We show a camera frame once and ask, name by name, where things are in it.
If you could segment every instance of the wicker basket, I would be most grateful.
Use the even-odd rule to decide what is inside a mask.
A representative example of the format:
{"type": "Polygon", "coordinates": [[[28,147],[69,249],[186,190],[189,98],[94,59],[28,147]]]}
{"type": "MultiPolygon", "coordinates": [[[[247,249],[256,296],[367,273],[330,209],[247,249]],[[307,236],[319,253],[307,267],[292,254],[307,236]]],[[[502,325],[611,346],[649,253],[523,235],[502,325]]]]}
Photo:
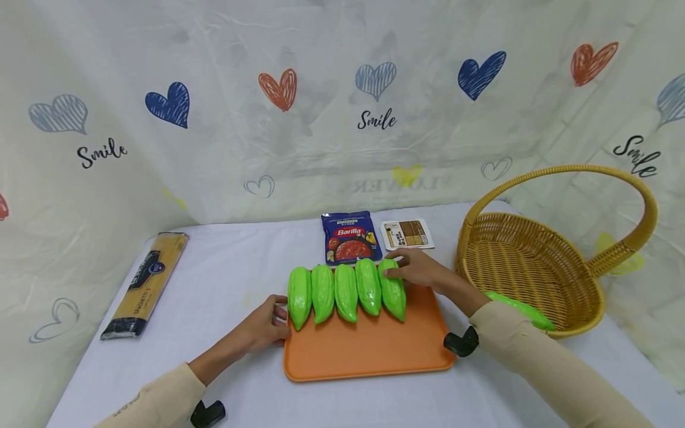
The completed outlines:
{"type": "Polygon", "coordinates": [[[654,196],[638,178],[605,166],[566,165],[514,178],[490,191],[466,215],[459,233],[456,271],[482,291],[494,291],[540,310],[555,325],[552,338],[584,333],[604,315],[597,278],[635,254],[649,239],[657,220],[654,196]],[[587,262],[554,230],[514,214],[481,211],[505,190],[536,177],[588,171],[617,177],[642,194],[645,211],[622,241],[587,262]]]}

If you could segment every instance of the backdrop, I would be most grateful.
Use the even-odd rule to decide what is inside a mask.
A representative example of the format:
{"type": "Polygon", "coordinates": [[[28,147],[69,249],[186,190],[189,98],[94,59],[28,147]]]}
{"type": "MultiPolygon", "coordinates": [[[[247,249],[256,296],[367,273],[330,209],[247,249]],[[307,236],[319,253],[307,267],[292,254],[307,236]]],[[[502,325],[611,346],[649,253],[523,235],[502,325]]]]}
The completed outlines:
{"type": "MultiPolygon", "coordinates": [[[[685,391],[683,16],[677,0],[3,2],[0,422],[45,424],[160,231],[474,201],[568,163],[657,196],[655,235],[603,281],[685,391]]],[[[588,257],[642,213],[588,174],[504,198],[588,257]]]]}

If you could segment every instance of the basket handle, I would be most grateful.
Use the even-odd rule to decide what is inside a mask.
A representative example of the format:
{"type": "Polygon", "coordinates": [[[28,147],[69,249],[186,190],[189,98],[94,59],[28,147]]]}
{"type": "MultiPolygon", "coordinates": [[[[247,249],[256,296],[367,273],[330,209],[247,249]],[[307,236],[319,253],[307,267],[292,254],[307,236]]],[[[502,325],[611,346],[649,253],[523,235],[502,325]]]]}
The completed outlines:
{"type": "Polygon", "coordinates": [[[635,254],[637,250],[642,248],[656,227],[658,215],[656,199],[654,199],[651,191],[643,183],[643,181],[637,177],[615,168],[599,165],[552,166],[550,168],[544,168],[528,174],[520,175],[492,189],[478,202],[476,202],[466,214],[464,224],[459,232],[459,244],[457,246],[458,260],[461,260],[466,253],[466,245],[471,237],[471,230],[473,229],[477,217],[486,207],[486,205],[494,201],[496,197],[504,193],[506,190],[533,178],[542,177],[544,175],[578,172],[600,173],[622,179],[637,189],[637,191],[642,195],[645,203],[645,210],[643,212],[643,217],[640,219],[640,222],[637,224],[637,226],[635,226],[635,229],[633,229],[633,231],[631,231],[621,241],[589,259],[586,262],[586,265],[590,269],[592,276],[594,278],[598,278],[626,261],[631,255],[635,254]]]}

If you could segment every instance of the barilla sauce pouch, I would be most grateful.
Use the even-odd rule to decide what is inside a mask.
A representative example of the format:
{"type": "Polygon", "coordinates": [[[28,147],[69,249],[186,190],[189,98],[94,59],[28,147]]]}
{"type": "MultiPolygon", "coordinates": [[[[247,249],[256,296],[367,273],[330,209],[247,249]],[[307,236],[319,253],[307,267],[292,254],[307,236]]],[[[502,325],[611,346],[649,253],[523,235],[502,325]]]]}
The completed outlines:
{"type": "Polygon", "coordinates": [[[326,263],[335,266],[359,259],[383,258],[376,240],[371,213],[333,212],[321,215],[326,234],[326,263]]]}

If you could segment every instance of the outlined heart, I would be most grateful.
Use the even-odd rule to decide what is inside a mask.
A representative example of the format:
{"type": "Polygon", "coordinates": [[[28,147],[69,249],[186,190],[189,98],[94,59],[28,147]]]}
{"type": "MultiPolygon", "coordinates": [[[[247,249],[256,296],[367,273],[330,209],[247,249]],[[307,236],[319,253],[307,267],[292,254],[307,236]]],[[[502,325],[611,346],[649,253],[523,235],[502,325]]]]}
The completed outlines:
{"type": "Polygon", "coordinates": [[[423,171],[423,167],[418,164],[409,169],[396,166],[393,168],[393,178],[400,187],[411,187],[421,175],[421,171],[423,171]]]}
{"type": "Polygon", "coordinates": [[[459,87],[470,99],[475,101],[481,92],[495,79],[506,59],[507,53],[499,51],[490,55],[480,67],[474,59],[464,61],[462,68],[459,69],[459,87]]]}
{"type": "Polygon", "coordinates": [[[8,207],[7,201],[3,197],[2,193],[0,193],[0,221],[5,220],[9,216],[10,207],[8,207]]]}
{"type": "Polygon", "coordinates": [[[513,162],[513,159],[509,156],[501,158],[497,163],[485,162],[480,167],[480,173],[490,181],[497,181],[509,172],[513,162]]]}
{"type": "Polygon", "coordinates": [[[285,70],[281,74],[280,84],[267,73],[260,74],[258,81],[259,86],[273,105],[283,112],[290,110],[295,102],[295,93],[297,92],[297,74],[295,74],[295,70],[292,68],[285,70]]]}
{"type": "MultiPolygon", "coordinates": [[[[607,248],[615,244],[614,238],[606,233],[602,232],[597,236],[597,241],[595,241],[595,251],[599,254],[607,248]]],[[[609,271],[610,275],[620,276],[627,273],[633,273],[640,270],[645,265],[645,259],[639,254],[635,253],[628,258],[628,260],[619,264],[617,267],[609,271]]]]}
{"type": "Polygon", "coordinates": [[[358,90],[371,95],[378,102],[381,94],[395,80],[396,75],[397,67],[392,62],[384,62],[376,68],[364,64],[357,70],[354,84],[358,90]]]}
{"type": "Polygon", "coordinates": [[[145,106],[154,116],[163,121],[188,129],[190,94],[186,85],[175,81],[169,85],[166,97],[156,92],[145,95],[145,106]]]}
{"type": "Polygon", "coordinates": [[[42,326],[29,336],[29,343],[41,343],[54,339],[71,330],[81,317],[79,306],[71,299],[60,297],[52,304],[53,322],[42,326]]]}
{"type": "Polygon", "coordinates": [[[656,105],[661,113],[659,126],[685,118],[685,74],[671,80],[659,92],[656,105]]]}
{"type": "Polygon", "coordinates": [[[580,45],[573,53],[571,60],[571,75],[575,80],[575,85],[583,86],[594,79],[609,64],[617,50],[619,50],[618,42],[609,43],[597,53],[588,43],[580,45]]]}
{"type": "Polygon", "coordinates": [[[29,107],[31,122],[45,132],[76,131],[86,135],[88,108],[75,95],[58,95],[52,105],[37,103],[29,107]]]}
{"type": "Polygon", "coordinates": [[[260,198],[268,198],[273,194],[274,189],[276,189],[276,183],[273,178],[268,175],[263,175],[259,178],[259,181],[246,181],[243,188],[250,192],[251,194],[257,195],[260,198]],[[262,187],[262,182],[265,181],[269,187],[262,187]]]}

